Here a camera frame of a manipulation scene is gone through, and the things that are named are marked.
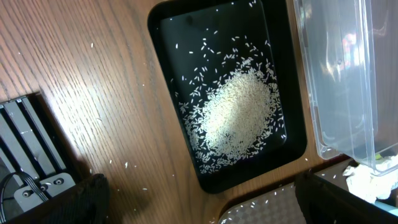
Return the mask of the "light blue bowl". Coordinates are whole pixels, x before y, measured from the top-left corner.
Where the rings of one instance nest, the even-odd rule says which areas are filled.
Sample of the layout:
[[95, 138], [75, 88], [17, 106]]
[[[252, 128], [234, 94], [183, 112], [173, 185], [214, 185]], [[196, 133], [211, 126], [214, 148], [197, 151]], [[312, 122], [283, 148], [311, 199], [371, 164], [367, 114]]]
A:
[[379, 202], [379, 201], [375, 201], [374, 205], [384, 211], [387, 211], [395, 216], [398, 216], [398, 208], [397, 207], [393, 207], [392, 205], [388, 205], [386, 203]]

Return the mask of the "white rice pile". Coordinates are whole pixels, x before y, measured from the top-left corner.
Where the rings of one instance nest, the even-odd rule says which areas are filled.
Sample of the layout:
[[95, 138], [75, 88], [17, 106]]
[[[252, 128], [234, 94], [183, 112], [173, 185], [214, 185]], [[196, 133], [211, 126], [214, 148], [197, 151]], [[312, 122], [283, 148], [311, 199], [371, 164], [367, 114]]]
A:
[[232, 1], [162, 21], [178, 113], [201, 174], [286, 137], [264, 4]]

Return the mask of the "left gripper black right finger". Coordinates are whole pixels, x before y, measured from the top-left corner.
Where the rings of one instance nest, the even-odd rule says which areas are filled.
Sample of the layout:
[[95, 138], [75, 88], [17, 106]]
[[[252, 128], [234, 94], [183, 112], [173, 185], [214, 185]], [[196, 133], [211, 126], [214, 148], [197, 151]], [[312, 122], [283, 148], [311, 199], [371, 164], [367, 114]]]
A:
[[311, 172], [297, 175], [294, 185], [307, 223], [397, 223], [397, 216]]

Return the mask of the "white paper napkin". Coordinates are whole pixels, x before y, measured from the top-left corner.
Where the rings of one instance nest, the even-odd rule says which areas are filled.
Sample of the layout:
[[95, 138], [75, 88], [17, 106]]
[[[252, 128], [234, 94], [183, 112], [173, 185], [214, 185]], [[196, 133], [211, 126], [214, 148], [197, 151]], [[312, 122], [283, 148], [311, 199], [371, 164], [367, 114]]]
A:
[[354, 162], [356, 166], [349, 165], [343, 171], [349, 192], [369, 203], [375, 203], [377, 199], [388, 199], [397, 188], [397, 169], [377, 176], [378, 171], [357, 160]]

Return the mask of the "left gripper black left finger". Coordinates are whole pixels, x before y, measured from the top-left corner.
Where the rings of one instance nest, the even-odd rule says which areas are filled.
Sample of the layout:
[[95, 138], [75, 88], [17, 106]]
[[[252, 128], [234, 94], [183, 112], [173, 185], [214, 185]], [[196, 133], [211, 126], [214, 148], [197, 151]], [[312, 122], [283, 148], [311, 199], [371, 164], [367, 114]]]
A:
[[95, 174], [8, 222], [104, 224], [108, 209], [109, 182], [103, 174]]

